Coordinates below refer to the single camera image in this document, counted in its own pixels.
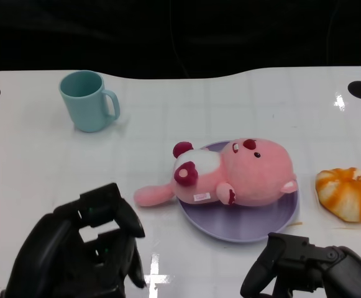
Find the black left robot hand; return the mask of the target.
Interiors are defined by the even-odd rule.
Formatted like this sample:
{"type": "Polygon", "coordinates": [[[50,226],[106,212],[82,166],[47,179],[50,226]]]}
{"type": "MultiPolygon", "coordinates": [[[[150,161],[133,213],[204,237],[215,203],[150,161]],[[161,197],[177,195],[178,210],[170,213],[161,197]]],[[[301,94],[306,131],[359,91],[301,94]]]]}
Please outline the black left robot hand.
{"type": "Polygon", "coordinates": [[[146,287],[137,249],[144,228],[115,183],[44,215],[30,232],[5,297],[125,297],[146,287]]]}

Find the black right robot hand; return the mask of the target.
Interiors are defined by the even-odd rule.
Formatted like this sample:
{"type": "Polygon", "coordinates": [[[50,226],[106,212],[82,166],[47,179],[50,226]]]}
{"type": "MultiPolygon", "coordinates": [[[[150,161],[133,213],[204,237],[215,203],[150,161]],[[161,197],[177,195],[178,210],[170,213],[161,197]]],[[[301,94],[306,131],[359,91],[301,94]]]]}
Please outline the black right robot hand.
{"type": "Polygon", "coordinates": [[[327,297],[361,297],[361,257],[345,246],[318,247],[307,237],[269,233],[267,245],[247,273],[242,297],[292,297],[323,288],[327,297]]]}

